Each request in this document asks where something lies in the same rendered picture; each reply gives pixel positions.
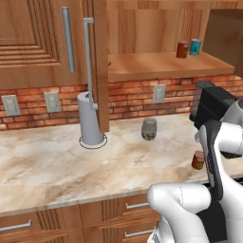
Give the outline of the grey paper towel holder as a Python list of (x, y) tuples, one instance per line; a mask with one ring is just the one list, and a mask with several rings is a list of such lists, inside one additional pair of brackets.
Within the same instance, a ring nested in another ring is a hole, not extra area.
[(96, 111), (89, 106), (89, 92), (78, 95), (78, 107), (81, 126), (79, 143), (83, 148), (100, 149), (107, 144), (107, 136), (100, 132)]

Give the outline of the black coffee machine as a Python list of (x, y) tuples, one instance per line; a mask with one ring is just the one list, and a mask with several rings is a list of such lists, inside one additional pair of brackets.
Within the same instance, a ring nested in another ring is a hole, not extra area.
[(221, 86), (211, 82), (197, 82), (189, 119), (199, 130), (207, 121), (218, 121), (235, 129), (240, 144), (236, 151), (221, 151), (226, 159), (243, 156), (243, 99), (238, 99)]

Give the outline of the wooden cabinet door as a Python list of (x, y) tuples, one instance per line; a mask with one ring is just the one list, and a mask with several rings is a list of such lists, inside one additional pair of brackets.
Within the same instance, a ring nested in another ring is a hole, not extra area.
[(82, 0), (85, 17), (92, 17), (88, 25), (93, 100), (98, 105), (97, 120), (101, 132), (109, 131), (108, 104), (108, 46), (106, 0)]
[(202, 50), (232, 65), (243, 79), (243, 9), (212, 9)]
[[(76, 72), (69, 72), (69, 7)], [(81, 0), (0, 0), (0, 89), (86, 84)]]

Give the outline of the open wooden wall cabinet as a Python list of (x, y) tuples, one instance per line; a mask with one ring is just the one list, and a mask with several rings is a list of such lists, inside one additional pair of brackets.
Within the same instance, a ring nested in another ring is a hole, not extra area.
[[(111, 81), (234, 74), (234, 67), (204, 52), (212, 9), (243, 9), (243, 0), (107, 0)], [(190, 54), (201, 40), (198, 55)], [(186, 58), (179, 41), (189, 42)]]

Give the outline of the glass jar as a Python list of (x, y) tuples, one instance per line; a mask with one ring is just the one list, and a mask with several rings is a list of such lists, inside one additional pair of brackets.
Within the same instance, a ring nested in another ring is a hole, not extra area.
[(141, 127), (141, 136), (145, 140), (153, 140), (157, 135), (157, 120), (154, 118), (144, 118)]

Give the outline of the grey wall outlet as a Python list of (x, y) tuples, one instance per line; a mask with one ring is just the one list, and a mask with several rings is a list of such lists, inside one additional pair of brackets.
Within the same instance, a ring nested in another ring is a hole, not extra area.
[(162, 103), (165, 97), (165, 84), (156, 84), (154, 86), (153, 103)]
[(49, 93), (45, 92), (44, 96), (46, 100), (46, 107), (48, 113), (55, 113), (61, 111), (58, 92), (49, 92)]
[(21, 110), (15, 95), (5, 95), (1, 97), (5, 111), (8, 116), (20, 116)]

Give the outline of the wooden drawer front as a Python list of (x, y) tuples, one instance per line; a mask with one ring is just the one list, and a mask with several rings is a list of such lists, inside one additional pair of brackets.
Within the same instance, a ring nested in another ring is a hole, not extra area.
[(129, 205), (145, 203), (147, 202), (146, 194), (139, 194), (135, 196), (126, 196), (119, 198), (119, 218), (120, 219), (131, 219), (131, 218), (155, 218), (159, 219), (159, 214), (152, 210), (150, 206), (142, 207), (138, 209), (127, 210), (125, 203)]
[(28, 223), (29, 228), (0, 233), (0, 243), (84, 243), (79, 206), (0, 217), (0, 228)]
[(135, 232), (151, 230), (154, 227), (157, 227), (157, 225), (158, 225), (158, 222), (156, 220), (147, 221), (147, 222), (133, 221), (133, 223), (131, 225), (118, 229), (118, 233), (119, 233), (118, 242), (119, 243), (147, 243), (147, 239), (150, 236), (150, 234), (144, 234), (144, 235), (140, 235), (140, 236), (125, 238), (124, 232), (131, 234), (131, 233), (135, 233)]

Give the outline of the teal can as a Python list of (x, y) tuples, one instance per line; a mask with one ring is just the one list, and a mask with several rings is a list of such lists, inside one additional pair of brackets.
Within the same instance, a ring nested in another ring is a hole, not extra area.
[(200, 39), (193, 39), (190, 45), (190, 54), (191, 55), (198, 55), (201, 47), (201, 40)]

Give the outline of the red can with green label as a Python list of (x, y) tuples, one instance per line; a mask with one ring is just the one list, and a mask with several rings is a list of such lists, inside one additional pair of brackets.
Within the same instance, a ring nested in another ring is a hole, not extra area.
[(178, 58), (186, 58), (189, 49), (189, 42), (187, 41), (179, 41), (177, 48), (177, 57)]
[(192, 160), (192, 167), (197, 170), (201, 170), (204, 165), (204, 154), (202, 151), (195, 151), (193, 160)]

